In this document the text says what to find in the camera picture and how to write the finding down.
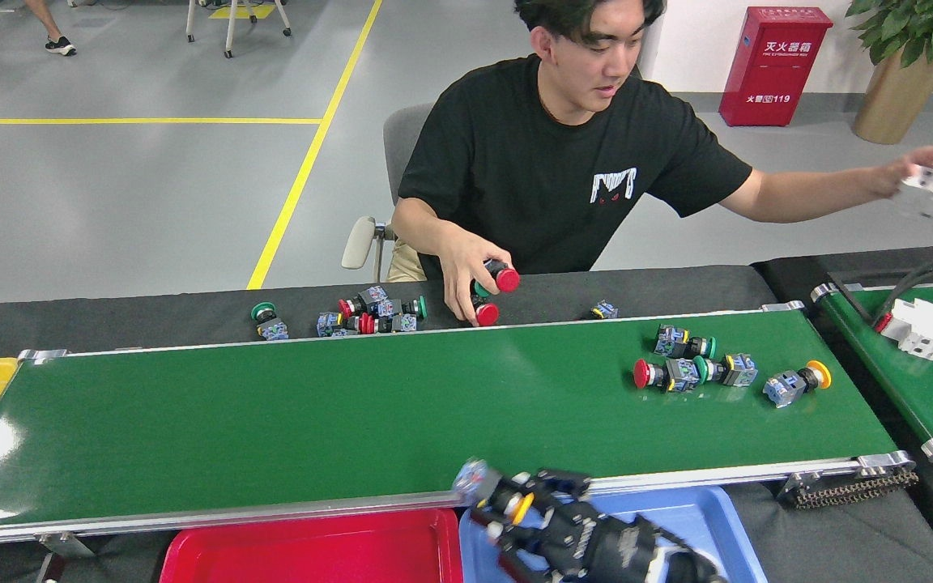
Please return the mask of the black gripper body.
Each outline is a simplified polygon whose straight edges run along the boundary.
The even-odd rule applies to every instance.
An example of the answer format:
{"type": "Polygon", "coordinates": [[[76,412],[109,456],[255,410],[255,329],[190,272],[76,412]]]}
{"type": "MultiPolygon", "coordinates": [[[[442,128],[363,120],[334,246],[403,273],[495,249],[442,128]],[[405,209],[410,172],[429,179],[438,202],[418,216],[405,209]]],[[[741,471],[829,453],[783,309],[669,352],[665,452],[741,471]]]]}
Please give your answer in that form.
{"type": "Polygon", "coordinates": [[[599,514],[584,517],[575,536],[568,580],[644,582],[650,572],[659,527],[638,516],[625,523],[599,514]]]}

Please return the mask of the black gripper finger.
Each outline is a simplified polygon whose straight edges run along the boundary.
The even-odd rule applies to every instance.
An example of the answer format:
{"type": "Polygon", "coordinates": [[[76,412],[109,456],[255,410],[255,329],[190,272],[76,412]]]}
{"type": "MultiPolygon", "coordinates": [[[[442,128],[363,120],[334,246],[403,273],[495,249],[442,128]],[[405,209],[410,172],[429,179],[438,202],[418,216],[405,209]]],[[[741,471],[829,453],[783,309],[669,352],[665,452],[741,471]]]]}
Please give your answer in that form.
{"type": "Polygon", "coordinates": [[[471,510],[497,565],[514,582],[577,582],[589,575],[589,517],[582,510],[471,510]]]}
{"type": "Polygon", "coordinates": [[[515,474],[509,483],[515,494],[507,503],[508,529],[521,526],[531,509],[541,514],[544,529],[588,531],[592,528],[589,510],[580,505],[591,483],[590,476],[543,468],[536,474],[515,474]]]}

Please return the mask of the person's right hand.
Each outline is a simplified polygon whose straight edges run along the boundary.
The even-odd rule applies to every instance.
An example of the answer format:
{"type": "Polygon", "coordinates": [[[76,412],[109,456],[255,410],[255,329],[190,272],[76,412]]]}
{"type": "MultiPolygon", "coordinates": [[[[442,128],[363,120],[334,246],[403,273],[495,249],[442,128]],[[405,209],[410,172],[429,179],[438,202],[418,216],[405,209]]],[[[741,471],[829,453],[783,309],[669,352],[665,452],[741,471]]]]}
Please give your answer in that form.
{"type": "Polygon", "coordinates": [[[471,302],[471,282],[481,282],[482,287],[497,294],[499,288],[485,263],[497,261],[513,266],[510,254],[489,240],[451,223],[441,229],[434,254],[440,259],[443,270],[445,306],[457,320],[477,327],[476,310],[471,302]]]}

